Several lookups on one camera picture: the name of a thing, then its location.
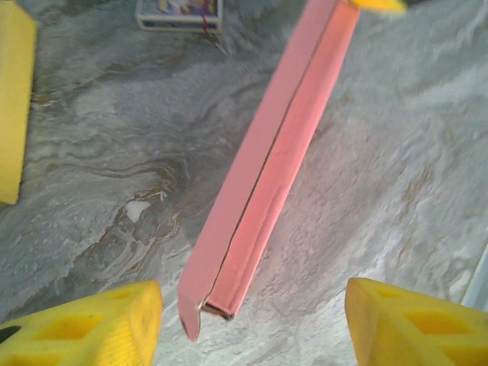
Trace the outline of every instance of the white box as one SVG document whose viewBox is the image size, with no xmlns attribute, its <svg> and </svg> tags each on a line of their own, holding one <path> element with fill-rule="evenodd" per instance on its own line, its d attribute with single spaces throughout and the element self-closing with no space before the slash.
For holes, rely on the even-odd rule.
<svg viewBox="0 0 488 366">
<path fill-rule="evenodd" d="M 204 0 L 137 0 L 137 23 L 145 31 L 173 31 L 204 33 L 222 31 L 223 0 L 206 0 L 207 11 L 203 16 Z"/>
</svg>

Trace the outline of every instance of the red wire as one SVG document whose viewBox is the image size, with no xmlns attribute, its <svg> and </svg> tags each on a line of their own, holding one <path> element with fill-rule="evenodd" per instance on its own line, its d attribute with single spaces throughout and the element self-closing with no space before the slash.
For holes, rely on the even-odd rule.
<svg viewBox="0 0 488 366">
<path fill-rule="evenodd" d="M 207 23 L 207 17 L 205 16 L 205 13 L 207 13 L 207 8 L 208 8 L 208 0 L 204 0 L 204 6 L 201 9 L 201 18 L 204 21 L 204 32 L 208 36 L 208 23 Z"/>
</svg>

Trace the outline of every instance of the yellow sponge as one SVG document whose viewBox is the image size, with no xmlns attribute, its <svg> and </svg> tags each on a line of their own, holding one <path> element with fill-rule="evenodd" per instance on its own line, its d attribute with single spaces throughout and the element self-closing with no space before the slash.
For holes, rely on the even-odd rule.
<svg viewBox="0 0 488 366">
<path fill-rule="evenodd" d="M 0 202 L 18 199 L 31 104 L 37 28 L 15 2 L 0 0 Z"/>
<path fill-rule="evenodd" d="M 488 313 L 352 278 L 345 314 L 358 366 L 488 365 Z"/>
<path fill-rule="evenodd" d="M 150 366 L 161 327 L 156 281 L 119 287 L 0 326 L 0 366 Z"/>
<path fill-rule="evenodd" d="M 365 10 L 404 12 L 407 4 L 402 0 L 351 0 L 351 3 Z"/>
</svg>

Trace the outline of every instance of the pink cardboard strip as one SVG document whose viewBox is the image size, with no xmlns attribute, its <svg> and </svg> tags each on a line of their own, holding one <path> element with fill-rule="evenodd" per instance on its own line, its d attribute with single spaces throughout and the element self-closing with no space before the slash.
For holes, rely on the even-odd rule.
<svg viewBox="0 0 488 366">
<path fill-rule="evenodd" d="M 309 0 L 178 284 L 196 340 L 200 312 L 239 310 L 300 168 L 354 33 L 359 10 Z"/>
</svg>

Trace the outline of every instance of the gray marble surface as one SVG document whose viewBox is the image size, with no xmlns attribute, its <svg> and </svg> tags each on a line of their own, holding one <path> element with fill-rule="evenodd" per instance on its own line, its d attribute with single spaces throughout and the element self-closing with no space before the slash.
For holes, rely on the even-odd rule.
<svg viewBox="0 0 488 366">
<path fill-rule="evenodd" d="M 185 338 L 175 285 L 303 0 L 227 0 L 220 44 L 135 1 L 23 0 L 40 27 L 0 319 L 157 278 L 155 364 L 353 365 L 345 283 L 461 301 L 488 243 L 488 4 L 363 14 L 241 312 Z"/>
</svg>

